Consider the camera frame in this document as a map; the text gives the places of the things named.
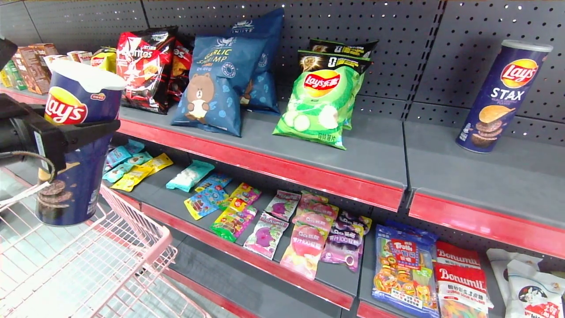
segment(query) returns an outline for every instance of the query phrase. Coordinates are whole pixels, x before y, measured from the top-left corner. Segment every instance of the red chip bag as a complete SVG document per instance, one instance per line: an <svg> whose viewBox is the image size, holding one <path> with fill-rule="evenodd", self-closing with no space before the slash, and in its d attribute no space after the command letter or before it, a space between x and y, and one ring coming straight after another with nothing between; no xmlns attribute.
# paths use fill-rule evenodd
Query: red chip bag
<svg viewBox="0 0 565 318"><path fill-rule="evenodd" d="M167 113L177 30L178 27L150 28L120 35L116 73L127 82L121 96L123 106Z"/></svg>

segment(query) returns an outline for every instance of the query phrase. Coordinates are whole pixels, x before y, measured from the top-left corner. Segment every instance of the green chip bag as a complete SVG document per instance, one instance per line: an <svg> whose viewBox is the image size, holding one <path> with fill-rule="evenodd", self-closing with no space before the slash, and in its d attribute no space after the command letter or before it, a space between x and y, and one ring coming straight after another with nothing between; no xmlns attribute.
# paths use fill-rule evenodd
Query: green chip bag
<svg viewBox="0 0 565 318"><path fill-rule="evenodd" d="M320 53L341 54L356 58L369 58L379 41L372 41L365 44L358 44L354 46L347 46L343 43L333 42L328 40L312 39L310 40L310 50ZM347 103L347 116L344 121L344 129L351 130L351 116L353 114L353 106L355 104L355 96L361 89L363 84L364 74L361 74L357 86L353 90L353 94Z"/></svg>
<svg viewBox="0 0 565 318"><path fill-rule="evenodd" d="M348 102L371 64L338 54L298 51L302 73L273 135L297 137L345 150L341 133Z"/></svg>

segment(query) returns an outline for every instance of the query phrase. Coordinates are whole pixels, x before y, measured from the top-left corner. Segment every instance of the lay's stax can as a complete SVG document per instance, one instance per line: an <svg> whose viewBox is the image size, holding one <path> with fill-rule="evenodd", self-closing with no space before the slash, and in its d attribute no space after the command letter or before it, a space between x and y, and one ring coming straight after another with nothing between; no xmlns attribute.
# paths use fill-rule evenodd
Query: lay's stax can
<svg viewBox="0 0 565 318"><path fill-rule="evenodd" d="M457 144L473 152L491 152L552 50L551 45L502 41L502 48L455 140Z"/></svg>
<svg viewBox="0 0 565 318"><path fill-rule="evenodd" d="M118 116L125 81L116 74L73 61L51 64L53 76L45 119L55 125L109 121ZM108 145L104 136L65 154L66 168L37 194L36 215L44 223L68 226L90 219L95 212ZM40 168L39 180L49 174Z"/></svg>

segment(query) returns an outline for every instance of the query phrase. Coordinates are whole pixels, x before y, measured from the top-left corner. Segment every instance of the teal candy package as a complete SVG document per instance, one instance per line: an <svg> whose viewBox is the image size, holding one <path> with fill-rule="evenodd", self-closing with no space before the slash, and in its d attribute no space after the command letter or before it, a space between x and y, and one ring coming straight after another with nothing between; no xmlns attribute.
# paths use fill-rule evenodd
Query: teal candy package
<svg viewBox="0 0 565 318"><path fill-rule="evenodd" d="M241 137L240 97L266 43L265 38L197 36L190 82L171 125Z"/></svg>
<svg viewBox="0 0 565 318"><path fill-rule="evenodd" d="M267 38L267 44L255 67L249 85L247 85L243 95L241 95L240 103L242 109L280 114L271 67L279 48L283 20L284 9L278 8L262 15L260 18L239 21L228 31L230 36Z"/></svg>
<svg viewBox="0 0 565 318"><path fill-rule="evenodd" d="M190 166L167 182L165 187L167 189L179 189L184 192L190 192L190 189L213 169L214 165L208 162L193 160Z"/></svg>

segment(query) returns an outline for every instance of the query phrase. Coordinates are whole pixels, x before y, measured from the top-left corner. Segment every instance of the white plastic lid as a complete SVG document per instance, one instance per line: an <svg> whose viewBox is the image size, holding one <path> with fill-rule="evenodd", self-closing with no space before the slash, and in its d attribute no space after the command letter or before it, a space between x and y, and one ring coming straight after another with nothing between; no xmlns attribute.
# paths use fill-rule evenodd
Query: white plastic lid
<svg viewBox="0 0 565 318"><path fill-rule="evenodd" d="M78 81L85 91L92 94L99 93L102 89L122 91L125 88L123 78L98 67L64 59L54 60L49 66L52 72Z"/></svg>
<svg viewBox="0 0 565 318"><path fill-rule="evenodd" d="M504 40L502 41L502 46L508 48L536 51L536 52L551 52L553 51L553 46L549 44L535 44L531 42L518 41L518 40Z"/></svg>

